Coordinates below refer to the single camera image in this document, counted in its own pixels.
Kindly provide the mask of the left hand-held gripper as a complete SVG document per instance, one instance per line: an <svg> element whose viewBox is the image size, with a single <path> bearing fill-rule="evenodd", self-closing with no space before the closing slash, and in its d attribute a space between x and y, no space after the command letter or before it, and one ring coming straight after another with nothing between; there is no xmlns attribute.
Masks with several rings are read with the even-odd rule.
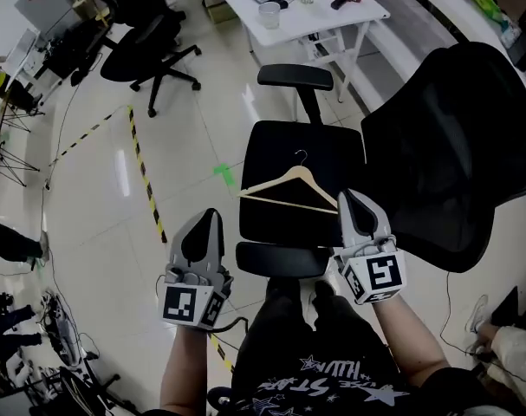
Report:
<svg viewBox="0 0 526 416"><path fill-rule="evenodd" d="M231 294L233 277L222 265L224 226L216 209L201 211L174 235L160 286L160 319L211 330Z"/></svg>

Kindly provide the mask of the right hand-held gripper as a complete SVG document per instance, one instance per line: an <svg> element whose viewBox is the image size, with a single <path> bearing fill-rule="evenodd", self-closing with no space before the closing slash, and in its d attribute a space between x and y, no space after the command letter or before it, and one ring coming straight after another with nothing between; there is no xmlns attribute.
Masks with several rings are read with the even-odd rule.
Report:
<svg viewBox="0 0 526 416"><path fill-rule="evenodd" d="M338 207L345 249L338 250L334 259L354 302L362 305L396 296L406 286L406 260L390 235L385 211L352 189L340 193Z"/></svg>

